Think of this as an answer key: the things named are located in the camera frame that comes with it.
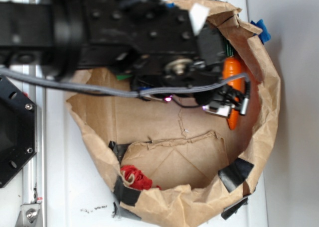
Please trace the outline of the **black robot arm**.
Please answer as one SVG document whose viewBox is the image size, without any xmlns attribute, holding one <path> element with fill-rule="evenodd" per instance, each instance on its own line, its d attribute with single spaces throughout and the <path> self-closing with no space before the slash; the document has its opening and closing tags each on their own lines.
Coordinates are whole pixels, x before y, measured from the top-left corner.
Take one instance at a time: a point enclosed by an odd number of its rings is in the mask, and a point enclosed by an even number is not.
<svg viewBox="0 0 319 227">
<path fill-rule="evenodd" d="M 36 64 L 52 81 L 31 84 L 95 96 L 194 97 L 203 106 L 225 103 L 220 31 L 199 31 L 190 14 L 163 0 L 40 0 L 0 4 L 0 71 Z M 77 70 L 108 68 L 129 75 L 129 91 L 69 84 Z"/>
</svg>

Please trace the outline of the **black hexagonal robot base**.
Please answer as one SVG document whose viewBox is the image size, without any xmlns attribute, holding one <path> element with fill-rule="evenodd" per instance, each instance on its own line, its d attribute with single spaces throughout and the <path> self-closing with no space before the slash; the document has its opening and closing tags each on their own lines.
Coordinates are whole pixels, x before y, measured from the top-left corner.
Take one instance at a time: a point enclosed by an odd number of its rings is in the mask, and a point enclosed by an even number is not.
<svg viewBox="0 0 319 227">
<path fill-rule="evenodd" d="M 33 157 L 33 102 L 5 76 L 0 77 L 0 187 Z"/>
</svg>

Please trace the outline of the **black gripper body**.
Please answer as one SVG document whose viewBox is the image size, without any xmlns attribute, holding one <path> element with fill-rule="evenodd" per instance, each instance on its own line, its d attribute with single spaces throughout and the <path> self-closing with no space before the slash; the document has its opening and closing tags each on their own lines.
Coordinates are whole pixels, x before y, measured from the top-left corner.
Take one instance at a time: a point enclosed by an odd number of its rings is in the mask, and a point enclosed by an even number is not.
<svg viewBox="0 0 319 227">
<path fill-rule="evenodd" d="M 87 45 L 82 66 L 129 75 L 140 96 L 222 102 L 223 38 L 208 23 L 194 31 L 187 10 L 163 0 L 82 0 Z"/>
</svg>

